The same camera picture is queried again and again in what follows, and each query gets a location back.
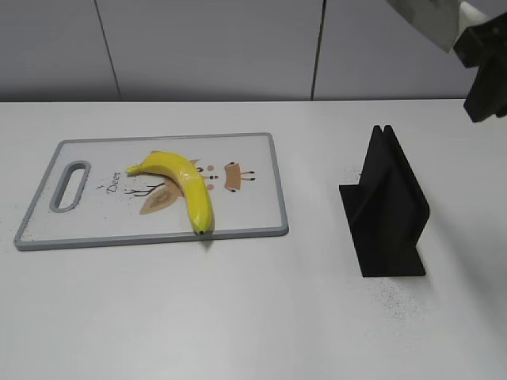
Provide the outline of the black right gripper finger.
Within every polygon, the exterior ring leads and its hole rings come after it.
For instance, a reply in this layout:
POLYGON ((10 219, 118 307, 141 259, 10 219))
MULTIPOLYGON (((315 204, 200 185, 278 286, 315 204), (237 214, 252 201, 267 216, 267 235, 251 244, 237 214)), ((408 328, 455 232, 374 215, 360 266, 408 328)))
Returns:
POLYGON ((465 28, 453 50, 466 68, 478 67, 493 57, 506 57, 506 13, 465 28))

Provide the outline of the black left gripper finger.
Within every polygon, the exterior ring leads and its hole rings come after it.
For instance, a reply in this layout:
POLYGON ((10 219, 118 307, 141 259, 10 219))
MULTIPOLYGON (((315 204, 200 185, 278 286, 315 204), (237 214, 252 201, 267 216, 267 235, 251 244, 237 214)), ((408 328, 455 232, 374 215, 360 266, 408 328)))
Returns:
POLYGON ((474 123, 506 116, 506 55, 492 55, 479 64, 463 107, 474 123))

